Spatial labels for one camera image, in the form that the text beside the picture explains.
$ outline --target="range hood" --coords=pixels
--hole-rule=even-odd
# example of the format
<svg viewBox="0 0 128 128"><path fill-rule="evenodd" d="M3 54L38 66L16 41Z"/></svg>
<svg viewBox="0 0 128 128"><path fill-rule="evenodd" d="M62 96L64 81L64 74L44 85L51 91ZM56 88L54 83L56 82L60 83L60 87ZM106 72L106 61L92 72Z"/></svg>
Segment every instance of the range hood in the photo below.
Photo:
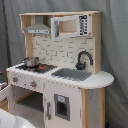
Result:
<svg viewBox="0 0 128 128"><path fill-rule="evenodd" d="M25 28L24 33L51 34L51 29L44 24L45 22L45 16L35 16L35 24Z"/></svg>

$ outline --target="wooden frame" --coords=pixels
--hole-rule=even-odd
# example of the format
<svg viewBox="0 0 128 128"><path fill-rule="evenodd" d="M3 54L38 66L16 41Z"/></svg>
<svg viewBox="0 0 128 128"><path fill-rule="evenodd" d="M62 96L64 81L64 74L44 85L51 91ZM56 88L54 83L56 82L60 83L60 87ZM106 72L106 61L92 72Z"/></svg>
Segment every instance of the wooden frame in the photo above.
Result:
<svg viewBox="0 0 128 128"><path fill-rule="evenodd" d="M87 38L93 38L93 73L97 74L101 71L101 12L56 12L56 13L25 13L20 14L21 30L31 25L31 16L33 15L52 15L53 17L63 17L71 15L90 14L91 16L91 34ZM60 24L60 31L63 31L63 22ZM25 33L26 57L33 56L32 34Z"/></svg>
<svg viewBox="0 0 128 128"><path fill-rule="evenodd" d="M53 15L53 17L63 17L70 15L90 14L91 16L91 33L88 38L93 38L93 59L94 68L93 73L97 74L101 71L101 12L100 11L86 11L86 12L55 12L55 13L25 13L20 14L21 30L24 32L26 27L31 25L31 16L33 15ZM60 31L63 31L63 23L60 24ZM33 56L32 34L25 34L26 56ZM83 128L88 128L88 90L81 89L82 92L82 117ZM100 89L100 128L105 127L105 88Z"/></svg>

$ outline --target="sink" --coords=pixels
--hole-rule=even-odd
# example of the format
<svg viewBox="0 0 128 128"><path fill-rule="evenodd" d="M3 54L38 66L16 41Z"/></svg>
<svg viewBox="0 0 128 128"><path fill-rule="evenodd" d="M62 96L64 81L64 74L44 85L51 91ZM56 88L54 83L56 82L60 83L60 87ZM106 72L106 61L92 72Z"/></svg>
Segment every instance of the sink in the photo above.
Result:
<svg viewBox="0 0 128 128"><path fill-rule="evenodd" d="M52 73L52 76L54 77L60 77L74 81L83 81L91 75L92 73L88 71L81 71L81 70L69 69L69 68L62 68Z"/></svg>

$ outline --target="stove top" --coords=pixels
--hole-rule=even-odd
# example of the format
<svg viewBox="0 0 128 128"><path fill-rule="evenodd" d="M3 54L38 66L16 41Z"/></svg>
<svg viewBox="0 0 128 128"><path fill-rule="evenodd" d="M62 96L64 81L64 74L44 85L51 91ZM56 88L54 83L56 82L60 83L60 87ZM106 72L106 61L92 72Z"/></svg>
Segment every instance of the stove top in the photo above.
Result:
<svg viewBox="0 0 128 128"><path fill-rule="evenodd" d="M43 73L46 73L46 72L48 72L54 68L57 68L57 66L47 65L47 64L39 64L38 66L31 67L31 68L28 68L25 65L21 65L21 66L18 66L16 68L21 69L21 70L26 70L29 72L36 72L36 73L42 73L43 74Z"/></svg>

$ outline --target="shelf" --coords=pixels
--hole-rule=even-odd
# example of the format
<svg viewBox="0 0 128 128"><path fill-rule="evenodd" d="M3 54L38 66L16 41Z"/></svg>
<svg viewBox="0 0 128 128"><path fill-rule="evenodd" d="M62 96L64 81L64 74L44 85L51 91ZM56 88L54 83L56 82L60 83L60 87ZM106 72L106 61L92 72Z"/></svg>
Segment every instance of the shelf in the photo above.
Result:
<svg viewBox="0 0 128 128"><path fill-rule="evenodd" d="M17 104L35 109L40 112L44 112L43 110L43 94L34 92L30 95L22 97L21 100L16 101Z"/></svg>

